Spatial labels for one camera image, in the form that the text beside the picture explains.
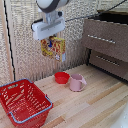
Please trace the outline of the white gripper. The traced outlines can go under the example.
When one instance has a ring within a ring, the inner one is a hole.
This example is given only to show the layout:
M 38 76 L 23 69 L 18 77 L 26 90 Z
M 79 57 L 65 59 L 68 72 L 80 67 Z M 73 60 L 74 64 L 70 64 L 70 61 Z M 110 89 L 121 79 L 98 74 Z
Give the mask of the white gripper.
M 65 29 L 65 20 L 62 11 L 53 11 L 46 14 L 46 21 L 42 19 L 31 25 L 33 31 L 33 38 L 35 40 L 42 40 L 49 37 L 49 47 L 51 48 L 52 38 L 56 37 L 56 33 Z

